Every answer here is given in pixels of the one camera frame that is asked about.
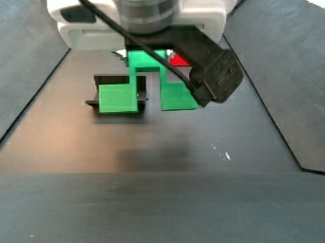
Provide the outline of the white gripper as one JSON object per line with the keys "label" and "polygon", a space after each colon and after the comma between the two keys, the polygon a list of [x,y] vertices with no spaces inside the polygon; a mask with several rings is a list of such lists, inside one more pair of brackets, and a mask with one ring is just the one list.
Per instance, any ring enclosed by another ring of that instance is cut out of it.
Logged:
{"label": "white gripper", "polygon": [[[221,39],[238,0],[88,0],[131,33],[149,34],[171,26],[197,26],[215,41]],[[67,45],[78,50],[108,50],[128,64],[122,35],[86,9],[80,0],[47,0]]]}

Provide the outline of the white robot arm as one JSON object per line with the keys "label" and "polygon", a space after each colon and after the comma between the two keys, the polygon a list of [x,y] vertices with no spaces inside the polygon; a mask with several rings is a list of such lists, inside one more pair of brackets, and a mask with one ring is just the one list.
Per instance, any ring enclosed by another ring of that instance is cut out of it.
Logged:
{"label": "white robot arm", "polygon": [[[88,0],[151,48],[174,50],[191,65],[222,52],[226,19],[239,0]],[[80,0],[46,0],[67,45],[78,50],[134,48]]]}

